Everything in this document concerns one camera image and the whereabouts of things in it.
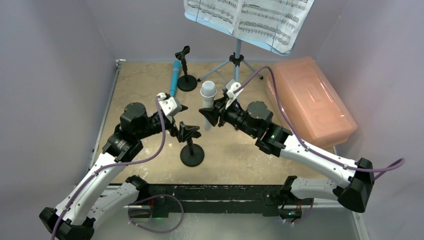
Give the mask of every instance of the blue microphone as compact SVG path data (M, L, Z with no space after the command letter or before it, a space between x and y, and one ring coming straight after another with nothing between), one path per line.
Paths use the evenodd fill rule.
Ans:
M178 77L180 76L181 63L180 61L174 61L172 65L172 79L171 79L171 87L169 94L171 97L175 97L175 93L177 92L177 82Z

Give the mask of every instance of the round stand base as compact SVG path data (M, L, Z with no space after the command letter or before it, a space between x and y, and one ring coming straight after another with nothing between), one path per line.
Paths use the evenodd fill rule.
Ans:
M188 81L186 81L186 77L184 75L180 76L176 83L176 86L178 87L178 89L180 89L183 92L193 91L198 86L198 80L194 76L187 75L187 79Z
M197 144L193 144L193 155L190 155L189 146L184 146L179 153L179 157L184 165L188 167L196 167L203 162L205 158L205 152L203 148Z

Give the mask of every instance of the microphone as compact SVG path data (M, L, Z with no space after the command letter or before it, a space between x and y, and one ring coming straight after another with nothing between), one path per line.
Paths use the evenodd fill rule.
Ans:
M213 81L205 81L201 85L200 94L203 97L203 108L213 108L214 107L214 98L217 95L217 88ZM203 117L204 130L209 131L212 128L211 123Z
M180 76L181 63L180 61L174 61L172 66L172 78L171 78L171 87L169 90L169 94L171 97L175 97L175 93L177 92L177 82L178 77Z

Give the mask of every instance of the black metal frame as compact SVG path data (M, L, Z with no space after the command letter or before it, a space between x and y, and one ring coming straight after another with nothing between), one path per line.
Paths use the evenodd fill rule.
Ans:
M138 201L160 194L172 195L181 202L185 213L262 214L264 217L277 217L285 215L283 206L299 204L299 199L290 192L294 179L296 176L289 176L283 185L149 184L134 175L126 182L139 190ZM307 206L312 200L302 199L301 203ZM169 213L180 212L180 206L173 199L156 198L151 217L167 218Z

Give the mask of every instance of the white microphone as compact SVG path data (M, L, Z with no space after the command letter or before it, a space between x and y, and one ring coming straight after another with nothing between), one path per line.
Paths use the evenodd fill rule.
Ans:
M214 98L217 95L217 88L213 81L205 81L201 85L200 94L203 97L203 108L212 108L214 106ZM203 117L204 130L209 131L212 128L211 123Z

